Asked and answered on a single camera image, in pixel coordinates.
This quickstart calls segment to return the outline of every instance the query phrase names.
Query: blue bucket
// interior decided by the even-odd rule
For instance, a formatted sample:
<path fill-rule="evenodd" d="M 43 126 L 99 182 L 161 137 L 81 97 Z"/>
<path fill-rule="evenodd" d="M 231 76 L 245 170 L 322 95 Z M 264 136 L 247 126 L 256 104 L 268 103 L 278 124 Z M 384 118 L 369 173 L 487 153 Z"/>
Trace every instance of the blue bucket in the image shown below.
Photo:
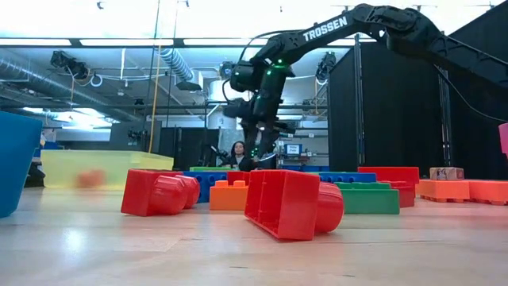
<path fill-rule="evenodd" d="M 0 111 L 0 218 L 19 204 L 35 149 L 39 148 L 42 122 Z"/>

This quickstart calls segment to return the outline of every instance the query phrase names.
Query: black curtain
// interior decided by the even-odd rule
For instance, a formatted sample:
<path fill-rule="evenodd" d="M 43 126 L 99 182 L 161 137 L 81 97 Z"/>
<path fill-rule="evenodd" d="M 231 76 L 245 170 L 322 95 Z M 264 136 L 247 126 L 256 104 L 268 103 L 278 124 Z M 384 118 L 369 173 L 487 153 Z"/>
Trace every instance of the black curtain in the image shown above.
<path fill-rule="evenodd" d="M 438 75 L 422 61 L 372 43 L 361 45 L 364 155 L 367 166 L 444 164 Z M 332 171 L 358 166 L 354 53 L 329 80 L 329 158 Z"/>
<path fill-rule="evenodd" d="M 450 37 L 508 61 L 507 16 L 508 2 L 504 2 Z M 453 72 L 449 73 L 449 78 L 471 106 L 484 114 L 508 119 L 508 106 L 500 99 L 508 94 L 488 94 L 485 87 Z M 499 143 L 498 125 L 501 122 L 476 113 L 452 88 L 450 102 L 455 165 L 464 168 L 467 178 L 508 179 L 508 163 Z"/>
<path fill-rule="evenodd" d="M 181 130 L 182 137 L 179 140 L 178 128 L 163 128 L 160 133 L 158 153 L 175 158 L 173 169 L 188 170 L 198 164 L 202 151 L 207 156 L 210 155 L 210 149 L 203 148 L 206 144 L 218 145 L 219 130 L 208 129 L 206 138 L 203 128 L 182 128 Z M 212 166 L 214 165 L 215 159 L 212 158 Z"/>
<path fill-rule="evenodd" d="M 423 60 L 362 44 L 365 165 L 444 163 L 438 75 Z"/>
<path fill-rule="evenodd" d="M 358 145 L 354 54 L 352 50 L 349 50 L 330 72 L 328 146 L 330 171 L 356 171 Z"/>

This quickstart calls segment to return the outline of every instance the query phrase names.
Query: robotic arm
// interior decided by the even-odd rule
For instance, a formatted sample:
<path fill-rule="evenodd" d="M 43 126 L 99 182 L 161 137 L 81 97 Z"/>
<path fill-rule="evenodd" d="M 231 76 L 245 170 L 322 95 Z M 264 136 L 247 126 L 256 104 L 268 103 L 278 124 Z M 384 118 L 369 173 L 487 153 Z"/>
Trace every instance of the robotic arm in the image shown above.
<path fill-rule="evenodd" d="M 237 63 L 230 79 L 231 88 L 252 91 L 254 96 L 248 102 L 232 101 L 224 114 L 242 118 L 248 153 L 260 125 L 264 130 L 259 157 L 268 152 L 279 131 L 293 131 L 277 118 L 286 78 L 294 77 L 291 65 L 306 53 L 355 33 L 365 33 L 398 54 L 461 72 L 491 90 L 506 92 L 508 89 L 508 63 L 445 36 L 420 12 L 360 4 L 312 28 L 273 36 L 253 58 Z"/>

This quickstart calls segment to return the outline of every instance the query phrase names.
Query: woman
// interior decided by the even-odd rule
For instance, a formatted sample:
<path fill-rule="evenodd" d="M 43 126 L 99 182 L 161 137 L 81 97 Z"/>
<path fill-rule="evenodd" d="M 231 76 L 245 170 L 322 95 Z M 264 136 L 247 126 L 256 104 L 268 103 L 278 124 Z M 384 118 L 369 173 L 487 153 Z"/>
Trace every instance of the woman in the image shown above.
<path fill-rule="evenodd" d="M 237 141 L 231 148 L 231 156 L 223 163 L 229 168 L 239 169 L 240 171 L 250 172 L 257 168 L 257 163 L 245 156 L 245 143 Z"/>

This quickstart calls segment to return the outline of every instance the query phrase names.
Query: black hair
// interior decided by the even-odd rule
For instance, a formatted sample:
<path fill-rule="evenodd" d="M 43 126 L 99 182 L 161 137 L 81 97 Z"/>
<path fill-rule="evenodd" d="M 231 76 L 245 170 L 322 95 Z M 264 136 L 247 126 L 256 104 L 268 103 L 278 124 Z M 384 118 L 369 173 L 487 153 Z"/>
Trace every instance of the black hair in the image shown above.
<path fill-rule="evenodd" d="M 233 146 L 231 147 L 231 157 L 235 157 L 237 154 L 235 153 L 235 146 L 240 143 L 242 146 L 244 146 L 244 155 L 245 155 L 245 143 L 243 141 L 236 141 L 233 143 Z"/>

